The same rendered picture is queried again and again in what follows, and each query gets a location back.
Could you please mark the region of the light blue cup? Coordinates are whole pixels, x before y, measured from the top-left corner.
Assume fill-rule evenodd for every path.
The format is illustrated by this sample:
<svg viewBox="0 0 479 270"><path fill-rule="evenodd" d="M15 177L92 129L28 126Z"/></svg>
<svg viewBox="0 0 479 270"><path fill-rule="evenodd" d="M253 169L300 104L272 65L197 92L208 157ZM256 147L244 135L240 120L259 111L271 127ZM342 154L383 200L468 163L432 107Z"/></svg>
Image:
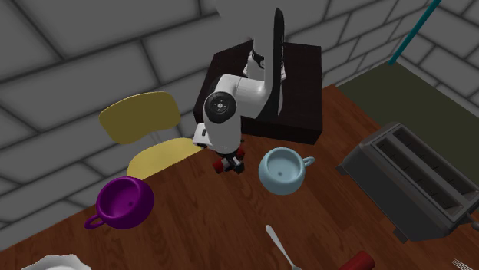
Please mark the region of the light blue cup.
<svg viewBox="0 0 479 270"><path fill-rule="evenodd" d="M285 196L297 191L313 164L313 156L301 157L295 150L277 147L266 153L258 167L259 180L271 193Z"/></svg>

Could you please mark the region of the silver cutlery piece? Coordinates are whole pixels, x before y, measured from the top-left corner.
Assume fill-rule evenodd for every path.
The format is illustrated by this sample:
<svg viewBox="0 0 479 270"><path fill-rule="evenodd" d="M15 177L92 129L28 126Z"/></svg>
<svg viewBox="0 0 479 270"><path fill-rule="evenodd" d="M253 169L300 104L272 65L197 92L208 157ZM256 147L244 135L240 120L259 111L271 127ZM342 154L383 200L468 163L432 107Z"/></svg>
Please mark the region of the silver cutlery piece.
<svg viewBox="0 0 479 270"><path fill-rule="evenodd" d="M272 241L275 243L276 247L280 250L280 252L285 256L286 260L290 264L292 270L302 270L300 267L295 265L289 255L287 254L286 250L284 249L279 237L277 236L276 232L270 225L266 225L265 227L267 234L269 237L272 239Z"/></svg>

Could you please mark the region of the dark robot stand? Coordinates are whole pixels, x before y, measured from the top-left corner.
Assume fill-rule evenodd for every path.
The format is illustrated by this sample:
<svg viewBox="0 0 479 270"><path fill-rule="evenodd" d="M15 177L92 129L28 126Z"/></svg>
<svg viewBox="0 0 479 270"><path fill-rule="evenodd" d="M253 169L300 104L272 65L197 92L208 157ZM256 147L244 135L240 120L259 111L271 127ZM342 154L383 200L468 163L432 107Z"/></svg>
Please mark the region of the dark robot stand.
<svg viewBox="0 0 479 270"><path fill-rule="evenodd" d="M202 105L211 93L211 84L222 74L241 75L252 48L253 43L246 41L215 53L193 109L197 123L203 122ZM323 130L322 49L285 43L283 56L286 79L279 116L271 122L242 117L242 133L313 145Z"/></svg>

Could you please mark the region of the yellow chair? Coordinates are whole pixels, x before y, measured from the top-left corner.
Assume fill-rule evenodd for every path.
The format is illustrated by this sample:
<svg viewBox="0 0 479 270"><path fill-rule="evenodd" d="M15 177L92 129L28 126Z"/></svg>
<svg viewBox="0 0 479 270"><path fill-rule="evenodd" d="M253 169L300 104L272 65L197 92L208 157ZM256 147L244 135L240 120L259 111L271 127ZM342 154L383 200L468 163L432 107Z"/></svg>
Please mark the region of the yellow chair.
<svg viewBox="0 0 479 270"><path fill-rule="evenodd" d="M101 111L98 119L115 143L125 145L155 131L177 126L180 111L171 94L154 91L119 100ZM129 162L127 175L146 179L201 150L187 137L157 143L142 150Z"/></svg>

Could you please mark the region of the purple cup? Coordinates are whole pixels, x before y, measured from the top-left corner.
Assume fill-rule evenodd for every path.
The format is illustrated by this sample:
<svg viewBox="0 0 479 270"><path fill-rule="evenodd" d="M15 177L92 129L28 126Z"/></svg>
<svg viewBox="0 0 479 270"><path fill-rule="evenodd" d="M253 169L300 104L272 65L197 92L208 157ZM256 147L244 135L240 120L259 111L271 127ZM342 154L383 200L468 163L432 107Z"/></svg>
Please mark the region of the purple cup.
<svg viewBox="0 0 479 270"><path fill-rule="evenodd" d="M98 193L96 213L87 219L86 229L107 224L116 229L140 225L154 207L154 192L143 180L122 176L111 180Z"/></svg>

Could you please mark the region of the dark grey toaster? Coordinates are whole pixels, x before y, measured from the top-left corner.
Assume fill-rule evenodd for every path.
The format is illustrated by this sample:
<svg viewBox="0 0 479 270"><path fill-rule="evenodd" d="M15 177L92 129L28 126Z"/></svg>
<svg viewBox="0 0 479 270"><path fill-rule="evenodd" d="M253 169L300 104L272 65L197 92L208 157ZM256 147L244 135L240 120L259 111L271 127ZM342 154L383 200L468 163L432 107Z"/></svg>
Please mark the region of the dark grey toaster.
<svg viewBox="0 0 479 270"><path fill-rule="evenodd" d="M472 216L479 185L401 123L366 137L336 169L385 214L401 242L444 238L462 224L479 232Z"/></svg>

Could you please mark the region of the red cylinder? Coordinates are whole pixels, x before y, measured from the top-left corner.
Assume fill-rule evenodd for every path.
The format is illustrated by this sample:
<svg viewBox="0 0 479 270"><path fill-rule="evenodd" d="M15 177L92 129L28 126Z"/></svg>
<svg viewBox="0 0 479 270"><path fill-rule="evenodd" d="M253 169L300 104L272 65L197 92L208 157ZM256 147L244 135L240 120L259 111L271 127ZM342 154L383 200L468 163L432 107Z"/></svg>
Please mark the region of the red cylinder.
<svg viewBox="0 0 479 270"><path fill-rule="evenodd" d="M351 257L338 270L372 270L374 267L374 259L367 252L360 251Z"/></svg>

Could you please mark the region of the dark green rug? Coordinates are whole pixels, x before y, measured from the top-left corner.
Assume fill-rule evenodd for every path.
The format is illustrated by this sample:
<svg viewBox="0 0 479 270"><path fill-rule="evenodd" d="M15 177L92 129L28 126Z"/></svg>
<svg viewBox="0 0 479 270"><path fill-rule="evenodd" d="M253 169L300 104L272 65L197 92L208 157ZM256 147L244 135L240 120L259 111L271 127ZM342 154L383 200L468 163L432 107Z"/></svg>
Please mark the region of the dark green rug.
<svg viewBox="0 0 479 270"><path fill-rule="evenodd" d="M406 125L437 151L479 153L479 118L401 64L338 84L376 122Z"/></svg>

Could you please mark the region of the white wavy-edged dish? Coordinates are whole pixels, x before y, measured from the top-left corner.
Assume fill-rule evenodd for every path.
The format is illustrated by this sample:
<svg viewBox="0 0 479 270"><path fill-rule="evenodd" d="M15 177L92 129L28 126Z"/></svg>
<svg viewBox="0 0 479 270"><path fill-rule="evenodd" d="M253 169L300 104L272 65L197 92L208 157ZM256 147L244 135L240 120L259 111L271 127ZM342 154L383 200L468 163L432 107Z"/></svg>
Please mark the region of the white wavy-edged dish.
<svg viewBox="0 0 479 270"><path fill-rule="evenodd" d="M76 255L69 254L46 255L21 270L92 270L92 268L84 264Z"/></svg>

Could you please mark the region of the teal pole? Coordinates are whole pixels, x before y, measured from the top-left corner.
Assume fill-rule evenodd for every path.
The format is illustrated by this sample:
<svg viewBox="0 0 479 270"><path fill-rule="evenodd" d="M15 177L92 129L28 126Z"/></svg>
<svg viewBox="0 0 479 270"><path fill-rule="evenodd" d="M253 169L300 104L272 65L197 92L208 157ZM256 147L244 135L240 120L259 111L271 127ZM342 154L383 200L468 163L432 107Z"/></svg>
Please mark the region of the teal pole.
<svg viewBox="0 0 479 270"><path fill-rule="evenodd" d="M415 37L415 35L419 32L421 27L425 24L425 22L430 18L431 14L434 10L439 6L442 0L433 0L428 8L424 11L418 21L415 23L414 27L405 37L404 41L398 46L395 53L391 56L388 61L388 65L393 65L398 58L401 56L402 52L407 48L411 40Z"/></svg>

